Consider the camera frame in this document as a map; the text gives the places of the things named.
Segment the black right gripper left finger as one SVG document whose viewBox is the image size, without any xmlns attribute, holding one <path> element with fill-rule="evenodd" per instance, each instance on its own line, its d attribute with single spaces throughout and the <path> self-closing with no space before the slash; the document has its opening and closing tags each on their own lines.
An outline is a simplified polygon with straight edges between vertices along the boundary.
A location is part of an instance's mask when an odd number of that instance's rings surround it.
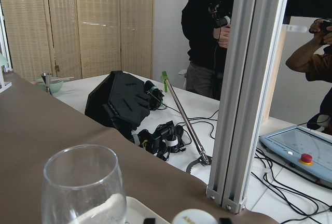
<svg viewBox="0 0 332 224">
<path fill-rule="evenodd" d="M 155 224 L 155 218 L 145 218 L 143 224 Z"/>
</svg>

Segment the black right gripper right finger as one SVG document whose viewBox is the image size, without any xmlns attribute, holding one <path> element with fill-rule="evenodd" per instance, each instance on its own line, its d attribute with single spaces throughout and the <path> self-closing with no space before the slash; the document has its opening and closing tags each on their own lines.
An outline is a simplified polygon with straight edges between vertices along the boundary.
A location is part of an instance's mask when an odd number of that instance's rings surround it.
<svg viewBox="0 0 332 224">
<path fill-rule="evenodd" d="M 231 224 L 231 219 L 230 218 L 220 218 L 219 224 Z"/>
</svg>

